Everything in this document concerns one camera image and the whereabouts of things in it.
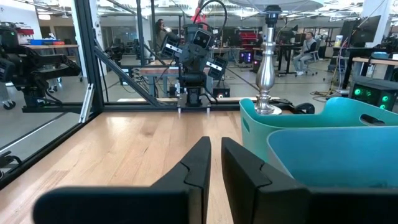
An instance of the green lights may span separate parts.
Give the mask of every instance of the green lights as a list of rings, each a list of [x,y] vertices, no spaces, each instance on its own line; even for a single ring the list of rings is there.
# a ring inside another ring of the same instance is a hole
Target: green lights
[[[354,94],[358,96],[359,94],[361,94],[361,90],[360,90],[360,89],[356,89],[356,90],[354,91]]]

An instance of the ceiling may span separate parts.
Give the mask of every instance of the ceiling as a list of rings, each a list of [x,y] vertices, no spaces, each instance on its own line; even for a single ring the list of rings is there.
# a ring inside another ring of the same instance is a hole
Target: ceiling
[[[124,7],[128,7],[132,11],[137,10],[135,0],[116,0]],[[228,0],[222,0],[227,8],[229,16],[238,16],[241,19],[252,16],[261,16],[258,14],[257,9],[251,7],[241,7],[230,3]],[[62,15],[60,11],[70,12],[70,6],[72,0],[34,0],[36,4],[49,6],[54,10],[39,9],[39,14],[53,14]],[[131,16],[130,12],[115,6],[113,3],[107,0],[98,0],[99,8],[98,14],[101,16]],[[193,16],[195,9],[198,6],[197,0],[154,0],[155,2],[155,14],[160,16],[173,16],[183,15]],[[362,11],[362,3],[364,0],[325,0],[324,7],[314,11],[301,11],[300,8],[296,8],[295,11],[284,11],[281,16],[287,17],[288,20],[302,19],[305,17],[329,17],[331,21],[338,21],[343,19],[352,19],[359,17]],[[141,1],[142,15],[149,16],[150,12],[150,0]],[[223,16],[224,10],[218,3],[210,3],[207,5],[203,13],[208,16]],[[390,13],[391,17],[398,18],[398,0],[392,2],[392,10]]]

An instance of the ceiling light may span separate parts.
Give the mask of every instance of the ceiling light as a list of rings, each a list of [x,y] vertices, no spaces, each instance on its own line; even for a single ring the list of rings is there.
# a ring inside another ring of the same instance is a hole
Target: ceiling light
[[[41,20],[50,20],[51,16],[50,15],[39,15],[39,19],[41,19]]]

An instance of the concrete floor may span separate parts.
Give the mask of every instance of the concrete floor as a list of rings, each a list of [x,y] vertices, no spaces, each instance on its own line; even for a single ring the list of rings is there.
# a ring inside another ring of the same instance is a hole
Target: concrete floor
[[[122,64],[137,63],[138,61],[134,60],[134,57],[124,57],[122,61]],[[323,109],[324,103],[314,100],[310,92],[329,89],[333,74],[325,71],[328,63],[328,61],[321,61],[312,65],[318,70],[318,75],[315,76],[276,77],[271,95],[286,98],[295,105],[312,103],[316,113],[319,113]],[[231,96],[255,96],[257,94],[257,90],[251,86],[256,86],[256,74],[250,72],[249,69],[231,67],[234,73],[226,72],[225,85],[231,88]],[[124,86],[123,88],[119,84],[119,78],[113,72],[108,72],[105,79],[109,101],[117,101],[120,98],[139,98],[137,93],[128,92],[133,91],[131,87]],[[86,86],[86,79],[80,83],[77,77],[63,78],[63,82],[58,84],[58,92],[53,95],[63,102],[81,102]],[[2,127],[0,129],[0,153],[11,151],[24,160],[78,123],[78,114],[73,113],[22,113],[21,107],[25,104],[22,93],[16,91],[14,87],[8,87],[8,90],[17,106],[10,111],[0,108],[0,125]]]

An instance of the teal basket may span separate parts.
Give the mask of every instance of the teal basket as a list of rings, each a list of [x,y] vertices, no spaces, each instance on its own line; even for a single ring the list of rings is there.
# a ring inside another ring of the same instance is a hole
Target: teal basket
[[[397,189],[398,127],[280,130],[269,164],[311,187]]]
[[[250,99],[243,99],[239,104],[243,146],[266,162],[267,137],[281,129],[368,126],[361,120],[362,115],[376,118],[385,126],[398,126],[398,114],[342,97],[328,100],[320,114],[258,115]]]

